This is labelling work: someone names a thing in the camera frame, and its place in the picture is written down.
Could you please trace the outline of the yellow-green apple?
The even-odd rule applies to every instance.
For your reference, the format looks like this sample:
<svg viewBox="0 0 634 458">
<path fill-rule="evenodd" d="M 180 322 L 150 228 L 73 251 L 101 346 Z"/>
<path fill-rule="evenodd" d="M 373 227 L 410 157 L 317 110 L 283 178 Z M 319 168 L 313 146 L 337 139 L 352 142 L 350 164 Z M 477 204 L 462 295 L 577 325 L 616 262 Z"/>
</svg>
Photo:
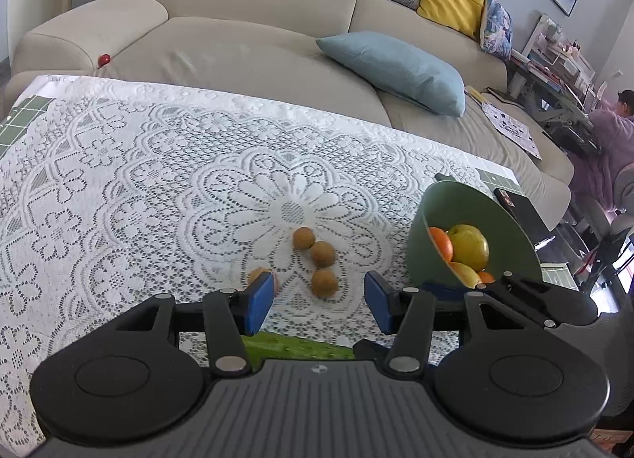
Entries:
<svg viewBox="0 0 634 458">
<path fill-rule="evenodd" d="M 451 261 L 449 267 L 467 288 L 475 288 L 481 283 L 480 275 L 470 266 L 458 263 L 457 261 Z"/>
</svg>

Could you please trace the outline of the green cucumber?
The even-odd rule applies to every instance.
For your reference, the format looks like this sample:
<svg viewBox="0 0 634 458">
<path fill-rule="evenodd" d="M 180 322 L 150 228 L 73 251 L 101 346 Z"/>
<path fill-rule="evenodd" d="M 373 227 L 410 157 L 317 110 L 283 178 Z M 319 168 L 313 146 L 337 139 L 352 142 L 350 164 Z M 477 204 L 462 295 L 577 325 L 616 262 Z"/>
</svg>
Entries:
<svg viewBox="0 0 634 458">
<path fill-rule="evenodd" d="M 258 332 L 257 335 L 241 337 L 252 365 L 258 371 L 263 361 L 352 361 L 353 350 L 347 346 L 316 342 L 298 337 L 287 337 Z"/>
</svg>

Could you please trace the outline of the small brown longan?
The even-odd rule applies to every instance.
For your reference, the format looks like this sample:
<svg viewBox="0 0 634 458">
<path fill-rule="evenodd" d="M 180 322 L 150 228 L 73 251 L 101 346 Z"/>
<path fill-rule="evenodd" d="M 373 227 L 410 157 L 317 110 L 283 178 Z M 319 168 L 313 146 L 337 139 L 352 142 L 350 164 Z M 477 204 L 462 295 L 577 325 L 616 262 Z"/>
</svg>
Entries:
<svg viewBox="0 0 634 458">
<path fill-rule="evenodd" d="M 277 276 L 275 275 L 275 273 L 269 268 L 258 267 L 256 269 L 252 270 L 251 272 L 249 272 L 248 276 L 247 276 L 247 284 L 250 285 L 250 284 L 254 283 L 263 273 L 268 273 L 269 275 L 272 276 L 273 281 L 274 281 L 274 291 L 275 291 L 275 293 L 277 293 L 278 289 L 279 289 L 278 279 L 277 279 Z"/>
<path fill-rule="evenodd" d="M 299 227 L 292 234 L 292 245 L 294 250 L 306 251 L 311 249 L 316 242 L 316 236 L 309 227 Z"/>
<path fill-rule="evenodd" d="M 331 267 L 336 260 L 336 252 L 332 244 L 317 241 L 311 246 L 311 260 L 317 268 Z"/>
<path fill-rule="evenodd" d="M 331 298 L 338 291 L 338 277 L 330 268 L 317 269 L 311 277 L 311 292 L 319 298 Z"/>
</svg>

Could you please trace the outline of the large yellow-green pear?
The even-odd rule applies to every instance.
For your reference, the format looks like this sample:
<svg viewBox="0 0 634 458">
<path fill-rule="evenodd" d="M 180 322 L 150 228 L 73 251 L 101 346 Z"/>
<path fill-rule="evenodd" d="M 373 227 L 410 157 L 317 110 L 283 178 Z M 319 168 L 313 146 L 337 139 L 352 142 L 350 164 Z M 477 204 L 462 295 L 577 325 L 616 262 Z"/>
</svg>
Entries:
<svg viewBox="0 0 634 458">
<path fill-rule="evenodd" d="M 490 258 L 489 243 L 480 230 L 468 224 L 457 224 L 448 229 L 453 242 L 453 261 L 470 266 L 475 271 L 487 267 Z"/>
</svg>

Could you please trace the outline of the orange mandarin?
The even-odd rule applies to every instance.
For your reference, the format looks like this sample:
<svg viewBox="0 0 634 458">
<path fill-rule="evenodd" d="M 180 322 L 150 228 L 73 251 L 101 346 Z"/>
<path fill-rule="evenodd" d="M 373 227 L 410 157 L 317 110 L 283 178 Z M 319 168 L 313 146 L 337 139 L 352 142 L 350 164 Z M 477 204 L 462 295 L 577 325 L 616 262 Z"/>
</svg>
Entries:
<svg viewBox="0 0 634 458">
<path fill-rule="evenodd" d="M 429 234 L 434 242 L 439 255 L 446 263 L 453 260 L 453 242 L 448 234 L 439 227 L 430 227 Z"/>
<path fill-rule="evenodd" d="M 480 282 L 483 284 L 491 284 L 495 281 L 494 276 L 492 276 L 491 273 L 487 272 L 486 270 L 477 272 L 477 275 L 480 278 Z"/>
</svg>

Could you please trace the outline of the green colander bowl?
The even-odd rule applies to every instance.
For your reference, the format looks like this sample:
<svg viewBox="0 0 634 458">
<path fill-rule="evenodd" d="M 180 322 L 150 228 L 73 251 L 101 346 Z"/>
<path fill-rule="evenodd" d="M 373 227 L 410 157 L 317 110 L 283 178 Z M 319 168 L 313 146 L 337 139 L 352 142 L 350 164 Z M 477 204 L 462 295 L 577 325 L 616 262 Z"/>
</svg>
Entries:
<svg viewBox="0 0 634 458">
<path fill-rule="evenodd" d="M 502 279 L 543 279 L 533 243 L 492 198 L 436 175 L 409 226 L 406 272 L 412 285 L 464 292 Z"/>
</svg>

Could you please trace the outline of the black notebook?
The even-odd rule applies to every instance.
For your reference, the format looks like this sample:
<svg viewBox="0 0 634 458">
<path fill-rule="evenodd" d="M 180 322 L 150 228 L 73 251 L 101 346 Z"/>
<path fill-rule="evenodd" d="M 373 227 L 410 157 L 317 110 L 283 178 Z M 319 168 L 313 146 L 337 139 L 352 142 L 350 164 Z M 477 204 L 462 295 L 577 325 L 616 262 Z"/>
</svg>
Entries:
<svg viewBox="0 0 634 458">
<path fill-rule="evenodd" d="M 540 251 L 556 238 L 537 213 L 528 197 L 503 189 L 493 191 L 498 203 L 512 216 L 528 236 L 534 249 Z"/>
</svg>

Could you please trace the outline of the person in purple top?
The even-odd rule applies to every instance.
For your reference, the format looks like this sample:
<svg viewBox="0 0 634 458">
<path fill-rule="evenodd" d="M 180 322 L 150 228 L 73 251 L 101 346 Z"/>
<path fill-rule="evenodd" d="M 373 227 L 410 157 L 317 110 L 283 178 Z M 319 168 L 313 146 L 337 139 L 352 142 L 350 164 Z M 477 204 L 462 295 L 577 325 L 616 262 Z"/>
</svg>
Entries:
<svg viewBox="0 0 634 458">
<path fill-rule="evenodd" d="M 601 152 L 584 158 L 569 152 L 574 176 L 569 188 L 574 194 L 586 194 L 596 199 L 606 210 L 617 207 L 614 184 L 625 166 L 633 163 L 633 91 L 618 93 L 614 106 L 591 111 L 589 121 Z"/>
</svg>

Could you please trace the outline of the white lace tablecloth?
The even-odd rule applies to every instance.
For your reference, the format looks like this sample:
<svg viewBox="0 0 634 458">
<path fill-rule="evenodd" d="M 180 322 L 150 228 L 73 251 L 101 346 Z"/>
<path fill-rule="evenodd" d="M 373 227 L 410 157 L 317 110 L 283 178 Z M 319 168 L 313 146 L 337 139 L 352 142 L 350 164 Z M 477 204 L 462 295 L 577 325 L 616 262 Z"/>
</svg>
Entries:
<svg viewBox="0 0 634 458">
<path fill-rule="evenodd" d="M 196 302 L 264 267 L 279 286 L 268 331 L 378 340 L 363 277 L 405 282 L 435 176 L 490 192 L 472 153 L 313 108 L 55 75 L 13 107 L 34 95 L 53 102 L 1 157 L 1 446 L 19 456 L 42 439 L 36 366 L 119 313 L 160 293 Z M 311 292 L 322 268 L 293 249 L 299 227 L 334 246 L 331 298 Z"/>
</svg>

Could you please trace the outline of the printed paper sheet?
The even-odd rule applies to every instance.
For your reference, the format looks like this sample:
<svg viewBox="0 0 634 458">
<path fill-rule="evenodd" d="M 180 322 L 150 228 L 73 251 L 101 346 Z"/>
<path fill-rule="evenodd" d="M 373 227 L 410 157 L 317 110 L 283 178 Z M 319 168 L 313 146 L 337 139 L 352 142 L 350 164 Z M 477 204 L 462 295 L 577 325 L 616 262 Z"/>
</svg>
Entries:
<svg viewBox="0 0 634 458">
<path fill-rule="evenodd" d="M 509 114 L 504 113 L 504 111 L 490 103 L 483 103 L 481 108 L 483 108 L 483 113 L 487 119 L 500 134 L 527 152 L 528 155 L 532 155 L 533 158 L 538 160 L 542 158 L 539 148 L 537 148 L 530 130 L 525 124 L 510 117 Z"/>
</svg>

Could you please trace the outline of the light blue cushion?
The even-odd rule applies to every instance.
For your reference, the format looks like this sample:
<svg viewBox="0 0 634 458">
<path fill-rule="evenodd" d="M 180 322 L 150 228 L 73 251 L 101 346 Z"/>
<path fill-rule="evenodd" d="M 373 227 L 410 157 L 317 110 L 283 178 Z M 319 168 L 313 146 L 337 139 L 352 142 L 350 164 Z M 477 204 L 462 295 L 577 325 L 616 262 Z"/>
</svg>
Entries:
<svg viewBox="0 0 634 458">
<path fill-rule="evenodd" d="M 378 89 L 432 113 L 460 118 L 465 112 L 459 72 L 429 52 L 392 36 L 360 31 L 316 40 L 329 58 Z"/>
</svg>

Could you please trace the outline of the cluttered shelf with books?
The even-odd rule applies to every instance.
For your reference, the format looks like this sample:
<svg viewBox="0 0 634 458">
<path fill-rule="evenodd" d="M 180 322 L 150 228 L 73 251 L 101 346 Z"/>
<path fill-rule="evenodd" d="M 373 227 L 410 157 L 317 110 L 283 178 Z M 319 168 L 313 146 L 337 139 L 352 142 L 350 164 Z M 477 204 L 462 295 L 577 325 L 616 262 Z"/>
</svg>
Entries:
<svg viewBox="0 0 634 458">
<path fill-rule="evenodd" d="M 597 155 L 601 146 L 589 114 L 600 106 L 609 81 L 595 81 L 595 70 L 562 27 L 540 15 L 527 44 L 512 52 L 509 63 L 515 73 L 507 94 L 546 135 L 561 147 Z"/>
</svg>

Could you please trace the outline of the blue patterned cushion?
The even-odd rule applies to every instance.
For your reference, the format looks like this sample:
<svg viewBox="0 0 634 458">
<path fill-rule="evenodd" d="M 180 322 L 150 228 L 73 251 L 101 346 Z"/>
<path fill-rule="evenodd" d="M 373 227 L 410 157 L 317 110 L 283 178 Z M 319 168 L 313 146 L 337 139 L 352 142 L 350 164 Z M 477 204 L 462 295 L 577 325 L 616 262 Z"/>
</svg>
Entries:
<svg viewBox="0 0 634 458">
<path fill-rule="evenodd" d="M 513 50 L 513 19 L 498 0 L 485 0 L 480 22 L 480 48 L 507 62 Z"/>
</svg>

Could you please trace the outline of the small red ball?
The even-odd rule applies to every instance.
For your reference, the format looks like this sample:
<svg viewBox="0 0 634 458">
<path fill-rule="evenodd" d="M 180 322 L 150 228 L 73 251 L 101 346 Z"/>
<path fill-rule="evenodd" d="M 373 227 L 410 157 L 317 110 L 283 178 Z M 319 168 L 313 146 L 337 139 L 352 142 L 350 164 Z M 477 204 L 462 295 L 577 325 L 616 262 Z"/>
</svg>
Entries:
<svg viewBox="0 0 634 458">
<path fill-rule="evenodd" d="M 111 62 L 111 56 L 105 53 L 104 55 L 100 55 L 98 58 L 98 66 L 103 67 Z"/>
</svg>

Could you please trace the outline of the beige sofa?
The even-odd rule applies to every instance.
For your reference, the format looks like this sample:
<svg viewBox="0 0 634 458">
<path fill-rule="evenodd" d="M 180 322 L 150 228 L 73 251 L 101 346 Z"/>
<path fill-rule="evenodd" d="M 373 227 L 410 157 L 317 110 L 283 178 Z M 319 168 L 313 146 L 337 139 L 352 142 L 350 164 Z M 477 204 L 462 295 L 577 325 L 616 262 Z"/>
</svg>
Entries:
<svg viewBox="0 0 634 458">
<path fill-rule="evenodd" d="M 571 201 L 572 163 L 520 108 L 542 158 L 493 129 L 474 101 L 458 120 L 376 89 L 317 46 L 322 36 L 373 31 L 452 65 L 493 99 L 503 62 L 453 29 L 390 0 L 95 0 L 30 30 L 18 43 L 6 106 L 35 77 L 92 75 L 227 91 L 331 111 L 426 137 L 511 169 L 544 223 Z M 98 66 L 100 55 L 111 62 Z"/>
</svg>

